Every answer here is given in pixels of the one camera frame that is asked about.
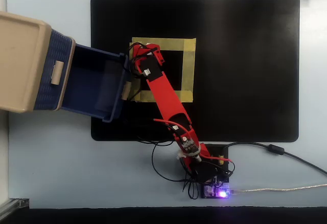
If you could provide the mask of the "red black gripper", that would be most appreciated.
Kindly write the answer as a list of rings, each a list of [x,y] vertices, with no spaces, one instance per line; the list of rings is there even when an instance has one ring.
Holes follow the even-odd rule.
[[[147,79],[148,82],[163,76],[160,64],[164,63],[164,58],[157,44],[136,44],[133,46],[132,57],[134,58],[134,77]]]

